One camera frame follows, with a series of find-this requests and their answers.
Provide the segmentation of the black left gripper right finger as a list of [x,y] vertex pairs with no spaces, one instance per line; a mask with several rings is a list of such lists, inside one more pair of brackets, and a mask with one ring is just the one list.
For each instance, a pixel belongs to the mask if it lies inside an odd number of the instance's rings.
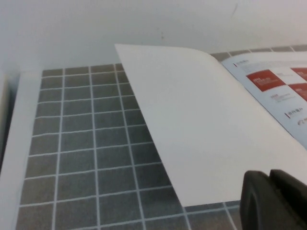
[[307,228],[307,185],[283,170],[271,170],[270,179],[276,186],[280,201],[292,220],[302,230]]

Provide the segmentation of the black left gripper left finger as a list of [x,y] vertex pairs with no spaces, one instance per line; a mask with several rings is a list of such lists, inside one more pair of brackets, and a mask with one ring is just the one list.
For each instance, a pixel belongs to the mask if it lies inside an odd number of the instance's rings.
[[294,221],[286,219],[287,214],[270,175],[260,171],[247,171],[240,200],[242,229],[301,230]]

